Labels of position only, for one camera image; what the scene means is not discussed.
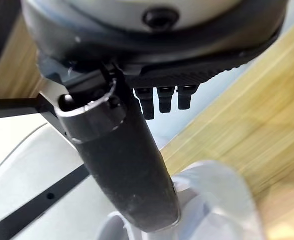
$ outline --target white plastic base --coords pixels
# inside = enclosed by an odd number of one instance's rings
[[[174,176],[181,207],[179,223],[145,233],[117,211],[97,240],[263,240],[260,219],[244,180],[216,161],[200,161]]]

